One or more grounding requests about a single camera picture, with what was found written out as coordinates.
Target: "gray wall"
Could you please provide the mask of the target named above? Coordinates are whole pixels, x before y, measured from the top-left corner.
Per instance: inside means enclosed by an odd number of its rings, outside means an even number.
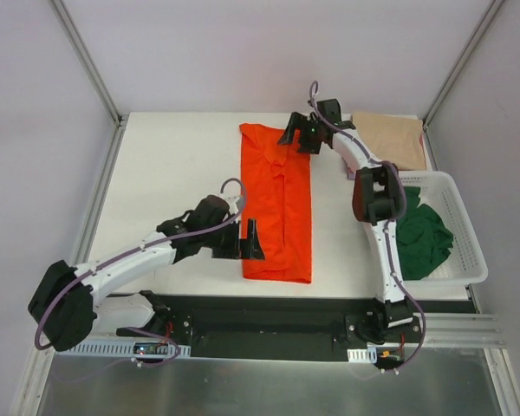
[[[69,257],[113,124],[45,1],[0,1],[0,415],[36,328],[27,304]]]
[[[122,113],[423,115],[489,0],[65,0]]]
[[[520,0],[504,6],[430,138],[474,223],[490,269],[477,294],[501,318],[520,384]]]

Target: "white table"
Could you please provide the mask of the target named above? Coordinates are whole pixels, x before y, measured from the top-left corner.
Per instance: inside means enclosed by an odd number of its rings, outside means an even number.
[[[289,114],[131,113],[107,190],[90,258],[136,244],[162,221],[194,208],[239,177],[241,123],[285,128]],[[241,264],[202,250],[119,290],[199,296],[374,296],[374,261],[351,207],[354,182],[327,146],[311,159],[311,284],[244,279]],[[466,299],[463,286],[412,288],[419,299]]]

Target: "tan towel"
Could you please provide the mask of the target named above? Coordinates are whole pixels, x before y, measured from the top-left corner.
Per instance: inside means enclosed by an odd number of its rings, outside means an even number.
[[[351,117],[362,141],[380,159],[403,170],[425,170],[426,156],[420,144],[422,120],[356,112]]]

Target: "white plastic basket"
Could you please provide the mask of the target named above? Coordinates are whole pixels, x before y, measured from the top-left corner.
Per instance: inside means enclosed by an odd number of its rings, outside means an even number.
[[[454,179],[444,172],[401,172],[404,186],[419,186],[420,203],[431,206],[454,235],[451,255],[430,276],[405,281],[407,288],[479,283],[487,278],[487,264],[476,232]]]

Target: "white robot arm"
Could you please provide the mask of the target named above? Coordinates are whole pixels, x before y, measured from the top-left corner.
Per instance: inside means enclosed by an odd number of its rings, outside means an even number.
[[[315,101],[317,82],[310,87],[310,116],[293,113],[279,140],[288,145],[298,135],[300,153],[318,154],[322,143],[338,152],[355,172],[353,212],[362,222],[374,254],[378,276],[374,276],[374,312],[356,325],[356,334],[365,341],[381,343],[388,328],[407,325],[413,313],[406,299],[396,243],[396,222],[406,209],[404,189],[396,167],[381,161],[362,141],[350,120],[341,119],[336,99]]]
[[[75,267],[64,261],[52,264],[29,303],[29,312],[38,323],[36,347],[53,346],[64,351],[76,346],[91,330],[111,332],[146,326],[157,312],[152,292],[107,296],[148,271],[193,256],[203,247],[212,249],[215,258],[264,260],[256,220],[249,219],[246,238],[240,237],[239,217],[245,200],[246,195],[209,195],[195,210],[158,225],[138,245]],[[40,343],[42,332],[50,344]]]

